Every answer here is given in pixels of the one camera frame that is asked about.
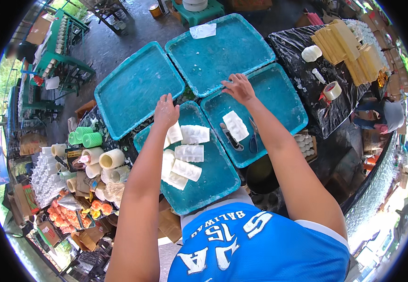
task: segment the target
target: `person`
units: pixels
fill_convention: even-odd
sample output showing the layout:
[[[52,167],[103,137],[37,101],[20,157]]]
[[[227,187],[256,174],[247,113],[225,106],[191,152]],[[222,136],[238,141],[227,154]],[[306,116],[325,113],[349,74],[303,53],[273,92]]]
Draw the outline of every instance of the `person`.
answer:
[[[359,110],[375,110],[380,114],[379,119],[374,121],[354,117],[353,124],[363,129],[377,129],[381,134],[386,134],[400,128],[404,123],[403,107],[399,101],[391,102],[384,98],[381,102],[360,104],[355,112]]]
[[[231,74],[229,79],[222,81],[223,92],[244,105],[257,124],[290,219],[256,208],[244,189],[181,216],[183,246],[168,280],[343,281],[350,253],[342,210],[246,76]],[[162,150],[167,130],[178,118],[171,94],[160,97],[126,183],[106,282],[159,280]]]
[[[22,41],[19,44],[9,42],[4,49],[5,58],[9,59],[16,57],[21,62],[24,60],[24,70],[28,70],[28,65],[33,64],[35,60],[35,52],[38,46],[27,41]]]

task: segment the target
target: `blue-handled scissors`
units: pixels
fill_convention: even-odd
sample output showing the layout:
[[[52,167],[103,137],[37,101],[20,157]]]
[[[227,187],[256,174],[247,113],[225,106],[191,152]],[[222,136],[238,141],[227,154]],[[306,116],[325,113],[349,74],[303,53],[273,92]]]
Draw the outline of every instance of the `blue-handled scissors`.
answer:
[[[259,131],[257,130],[257,125],[254,123],[252,118],[249,117],[249,119],[251,122],[251,126],[254,129],[254,134],[251,136],[251,139],[250,139],[250,152],[257,153],[259,151],[259,148],[257,147],[257,133],[259,133]]]

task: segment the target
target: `blue jersey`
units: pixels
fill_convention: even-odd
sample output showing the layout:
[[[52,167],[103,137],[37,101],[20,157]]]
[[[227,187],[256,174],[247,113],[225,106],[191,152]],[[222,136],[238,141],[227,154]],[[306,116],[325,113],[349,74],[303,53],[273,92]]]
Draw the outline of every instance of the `blue jersey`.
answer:
[[[245,203],[205,211],[182,235],[168,281],[343,281],[350,257],[333,230]]]

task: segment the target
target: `green candle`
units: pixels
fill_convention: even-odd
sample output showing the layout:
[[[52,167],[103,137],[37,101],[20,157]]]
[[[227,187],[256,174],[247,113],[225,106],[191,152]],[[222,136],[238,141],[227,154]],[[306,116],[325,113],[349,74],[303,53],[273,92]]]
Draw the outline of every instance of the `green candle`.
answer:
[[[99,132],[85,134],[82,137],[82,144],[85,148],[100,146],[102,144],[102,135]]]
[[[93,129],[91,127],[79,126],[75,129],[75,132],[77,133],[76,135],[77,140],[82,142],[83,136],[88,133],[93,133]]]
[[[82,143],[79,140],[77,140],[77,132],[75,132],[75,131],[69,133],[68,142],[71,145]]]

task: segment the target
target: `black bucket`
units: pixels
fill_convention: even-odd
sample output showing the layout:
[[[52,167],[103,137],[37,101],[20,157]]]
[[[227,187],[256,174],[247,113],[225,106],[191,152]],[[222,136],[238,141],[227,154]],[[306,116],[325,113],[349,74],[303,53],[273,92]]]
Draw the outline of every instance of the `black bucket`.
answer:
[[[246,184],[256,194],[268,194],[278,189],[279,183],[268,155],[248,167]]]

